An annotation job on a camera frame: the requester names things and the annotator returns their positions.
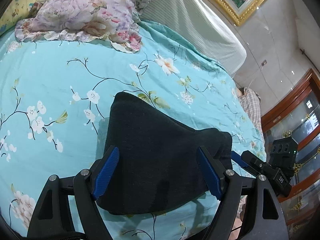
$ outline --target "black cloth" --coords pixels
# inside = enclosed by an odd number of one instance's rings
[[[199,146],[232,169],[229,133],[195,130],[124,92],[111,106],[105,151],[110,145],[120,159],[97,204],[117,215],[175,209],[207,191],[196,162]]]

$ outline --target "metal screw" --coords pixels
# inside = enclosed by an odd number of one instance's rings
[[[50,181],[55,181],[57,179],[57,175],[51,175],[50,177],[49,177],[49,180]]]
[[[80,174],[83,176],[86,176],[89,174],[89,170],[88,169],[83,169],[82,171],[80,171]]]
[[[235,172],[233,170],[226,170],[226,174],[229,176],[233,176]]]
[[[265,181],[267,179],[266,176],[264,176],[263,174],[260,174],[258,178],[262,181]]]

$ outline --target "white striped fabric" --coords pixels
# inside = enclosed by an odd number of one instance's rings
[[[176,31],[199,52],[218,60],[231,76],[246,58],[240,41],[202,0],[151,0],[142,18]]]

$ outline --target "plaid shirt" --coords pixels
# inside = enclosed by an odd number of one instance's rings
[[[259,130],[261,140],[264,145],[264,138],[261,128],[260,96],[252,89],[244,88],[244,95],[239,97],[238,99],[243,110],[248,114],[254,127]]]

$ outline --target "yellow patterned fabric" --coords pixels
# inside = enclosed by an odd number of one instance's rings
[[[0,35],[14,26],[17,21],[28,17],[29,11],[36,0],[12,0],[0,18]]]

